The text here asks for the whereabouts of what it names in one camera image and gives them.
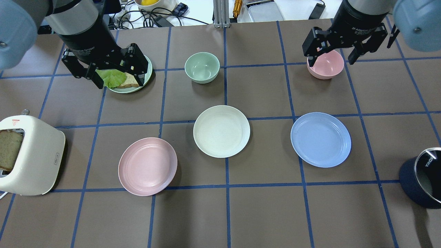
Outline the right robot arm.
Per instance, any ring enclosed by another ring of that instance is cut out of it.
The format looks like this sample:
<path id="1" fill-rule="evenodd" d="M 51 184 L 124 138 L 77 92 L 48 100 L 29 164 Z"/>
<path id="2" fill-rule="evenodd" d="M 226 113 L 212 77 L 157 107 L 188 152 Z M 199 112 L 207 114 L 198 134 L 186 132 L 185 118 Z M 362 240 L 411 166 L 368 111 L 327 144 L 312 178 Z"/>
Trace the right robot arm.
<path id="1" fill-rule="evenodd" d="M 320 55 L 334 49 L 350 48 L 350 64 L 367 52 L 376 52 L 388 32 L 384 18 L 392 12 L 395 21 L 388 41 L 390 47 L 401 34 L 417 51 L 440 50 L 441 2 L 439 0 L 343 0 L 327 30 L 313 27 L 302 45 L 309 66 Z"/>

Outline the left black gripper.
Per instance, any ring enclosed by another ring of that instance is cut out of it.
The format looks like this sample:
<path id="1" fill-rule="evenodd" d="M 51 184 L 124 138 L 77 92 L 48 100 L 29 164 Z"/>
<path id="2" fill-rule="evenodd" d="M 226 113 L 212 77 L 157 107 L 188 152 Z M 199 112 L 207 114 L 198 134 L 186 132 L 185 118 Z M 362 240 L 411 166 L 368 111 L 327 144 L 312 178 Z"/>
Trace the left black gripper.
<path id="1" fill-rule="evenodd" d="M 134 76 L 139 86 L 144 85 L 141 76 L 148 70 L 148 61 L 136 43 L 121 48 L 107 26 L 92 26 L 74 34 L 58 34 L 67 49 L 62 62 L 75 78 L 91 80 L 99 89 L 104 81 L 96 70 L 116 69 Z"/>

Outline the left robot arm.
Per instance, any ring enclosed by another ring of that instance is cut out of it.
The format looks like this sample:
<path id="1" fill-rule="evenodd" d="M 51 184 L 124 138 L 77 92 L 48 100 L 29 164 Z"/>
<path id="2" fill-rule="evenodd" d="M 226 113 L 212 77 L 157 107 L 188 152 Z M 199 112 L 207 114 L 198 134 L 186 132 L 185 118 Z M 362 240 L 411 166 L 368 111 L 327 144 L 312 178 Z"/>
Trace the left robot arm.
<path id="1" fill-rule="evenodd" d="M 2 0 L 0 67 L 17 66 L 46 21 L 67 45 L 62 63 L 74 77 L 91 80 L 99 89 L 110 88 L 98 72 L 116 70 L 133 75 L 142 87 L 147 58 L 135 43 L 119 47 L 103 19 L 121 9 L 118 0 Z"/>

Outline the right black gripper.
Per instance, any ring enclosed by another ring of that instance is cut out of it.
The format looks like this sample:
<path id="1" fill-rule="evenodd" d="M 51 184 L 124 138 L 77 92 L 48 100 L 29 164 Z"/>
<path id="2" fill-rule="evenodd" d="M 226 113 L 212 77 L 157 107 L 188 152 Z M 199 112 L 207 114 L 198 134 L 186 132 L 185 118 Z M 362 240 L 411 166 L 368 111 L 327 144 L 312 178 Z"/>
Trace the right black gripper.
<path id="1" fill-rule="evenodd" d="M 308 66 L 313 67 L 320 55 L 334 49 L 354 47 L 348 56 L 353 65 L 367 52 L 376 52 L 388 35 L 382 22 L 386 14 L 368 15 L 356 10 L 339 9 L 327 30 L 312 27 L 302 45 Z"/>

